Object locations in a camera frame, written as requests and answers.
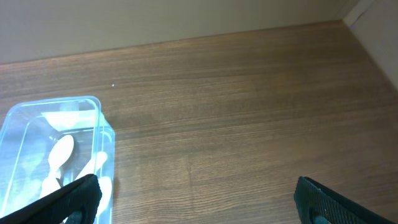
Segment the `white spoon with long handle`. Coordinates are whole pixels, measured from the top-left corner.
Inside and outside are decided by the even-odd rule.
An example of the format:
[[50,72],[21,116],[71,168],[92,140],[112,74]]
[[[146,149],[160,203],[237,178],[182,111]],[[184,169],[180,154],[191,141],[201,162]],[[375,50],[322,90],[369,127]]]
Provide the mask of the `white spoon with long handle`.
[[99,201],[96,217],[100,216],[108,207],[111,200],[113,183],[110,177],[104,176],[98,179],[99,187],[102,193],[101,200]]

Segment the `yellow plastic spoon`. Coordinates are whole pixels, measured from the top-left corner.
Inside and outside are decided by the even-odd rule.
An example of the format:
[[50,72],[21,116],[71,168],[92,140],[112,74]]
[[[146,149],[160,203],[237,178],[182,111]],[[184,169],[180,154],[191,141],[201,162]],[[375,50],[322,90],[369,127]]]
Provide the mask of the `yellow plastic spoon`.
[[78,180],[87,174],[95,174],[100,168],[102,168],[107,159],[107,153],[96,153],[96,155],[88,161],[88,163],[84,166],[80,173],[75,177],[75,180]]

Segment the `white plastic spoon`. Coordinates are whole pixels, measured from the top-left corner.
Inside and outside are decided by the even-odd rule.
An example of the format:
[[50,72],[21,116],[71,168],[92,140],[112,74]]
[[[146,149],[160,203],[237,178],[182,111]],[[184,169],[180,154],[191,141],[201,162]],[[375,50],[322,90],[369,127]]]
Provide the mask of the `white plastic spoon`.
[[50,171],[43,180],[39,198],[43,198],[61,188],[61,168],[69,160],[74,147],[72,135],[65,135],[60,138],[49,153],[48,162]]

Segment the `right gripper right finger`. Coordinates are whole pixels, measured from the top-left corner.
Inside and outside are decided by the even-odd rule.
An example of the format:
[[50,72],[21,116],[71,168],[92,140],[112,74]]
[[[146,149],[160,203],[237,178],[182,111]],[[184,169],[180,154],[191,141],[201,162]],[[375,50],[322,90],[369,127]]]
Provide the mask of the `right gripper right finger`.
[[394,224],[309,177],[298,178],[294,201],[305,224]]

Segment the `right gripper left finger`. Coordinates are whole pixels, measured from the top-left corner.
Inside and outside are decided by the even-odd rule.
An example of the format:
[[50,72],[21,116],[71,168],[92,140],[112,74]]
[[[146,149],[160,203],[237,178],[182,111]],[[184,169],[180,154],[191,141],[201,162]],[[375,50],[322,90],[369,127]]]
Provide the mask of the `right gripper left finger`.
[[3,224],[93,224],[102,192],[94,174],[56,190],[34,203],[3,218]]

